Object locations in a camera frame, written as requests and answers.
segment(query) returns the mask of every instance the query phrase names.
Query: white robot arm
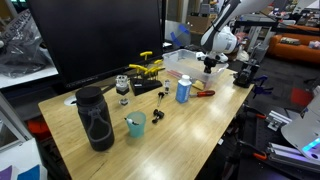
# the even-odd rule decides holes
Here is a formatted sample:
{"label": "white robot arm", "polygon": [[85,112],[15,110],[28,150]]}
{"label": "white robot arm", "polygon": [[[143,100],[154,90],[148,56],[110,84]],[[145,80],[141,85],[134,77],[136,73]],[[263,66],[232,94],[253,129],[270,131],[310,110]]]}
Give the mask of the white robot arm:
{"label": "white robot arm", "polygon": [[237,44],[237,38],[226,24],[234,17],[260,11],[273,0],[227,0],[218,18],[201,39],[201,46],[210,59],[225,62],[228,58],[223,53],[230,53]]}

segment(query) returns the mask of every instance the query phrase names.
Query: table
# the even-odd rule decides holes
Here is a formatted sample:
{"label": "table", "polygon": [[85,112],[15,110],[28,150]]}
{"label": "table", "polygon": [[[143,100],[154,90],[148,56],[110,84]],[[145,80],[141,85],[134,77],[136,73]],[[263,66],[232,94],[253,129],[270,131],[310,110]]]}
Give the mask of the table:
{"label": "table", "polygon": [[[76,91],[41,102],[39,107],[73,179],[194,179],[252,88],[233,85],[233,73],[226,69],[216,79],[213,97],[191,98],[184,104],[175,100],[178,79],[165,71],[159,73],[159,80],[171,81],[171,93],[160,107],[158,92],[164,88],[136,97],[130,89],[127,106],[118,103],[122,97],[111,89],[104,97],[115,142],[104,152],[91,148],[77,107],[64,105]],[[151,122],[154,109],[165,113],[156,125]],[[138,139],[129,136],[123,119],[132,111],[147,117],[145,134]]]}

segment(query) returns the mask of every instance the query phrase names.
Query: clear plastic container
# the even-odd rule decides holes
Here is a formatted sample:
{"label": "clear plastic container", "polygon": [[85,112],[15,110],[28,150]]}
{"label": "clear plastic container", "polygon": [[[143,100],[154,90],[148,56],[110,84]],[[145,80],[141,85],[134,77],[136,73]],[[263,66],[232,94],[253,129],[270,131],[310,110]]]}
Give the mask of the clear plastic container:
{"label": "clear plastic container", "polygon": [[183,74],[188,74],[192,83],[200,81],[203,84],[203,90],[208,90],[214,80],[219,78],[223,71],[229,66],[225,64],[217,64],[211,69],[211,74],[204,73],[204,63],[197,59],[196,53],[180,49],[174,52],[163,54],[163,62],[166,71],[180,79]]}

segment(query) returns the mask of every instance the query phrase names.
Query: cup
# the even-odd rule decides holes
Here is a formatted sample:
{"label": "cup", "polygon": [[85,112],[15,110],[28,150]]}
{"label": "cup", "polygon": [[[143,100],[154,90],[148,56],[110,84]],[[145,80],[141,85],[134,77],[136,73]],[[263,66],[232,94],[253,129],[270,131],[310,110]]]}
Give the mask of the cup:
{"label": "cup", "polygon": [[127,118],[133,121],[127,121],[130,136],[134,138],[143,136],[144,126],[146,124],[146,115],[143,112],[134,111],[128,114]]}

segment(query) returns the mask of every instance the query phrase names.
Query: black screen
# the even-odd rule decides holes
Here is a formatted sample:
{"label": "black screen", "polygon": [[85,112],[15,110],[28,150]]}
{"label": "black screen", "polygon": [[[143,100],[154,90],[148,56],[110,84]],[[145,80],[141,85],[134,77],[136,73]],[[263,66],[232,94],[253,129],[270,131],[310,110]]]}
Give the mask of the black screen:
{"label": "black screen", "polygon": [[141,62],[141,52],[162,55],[157,0],[27,2],[67,87]]}

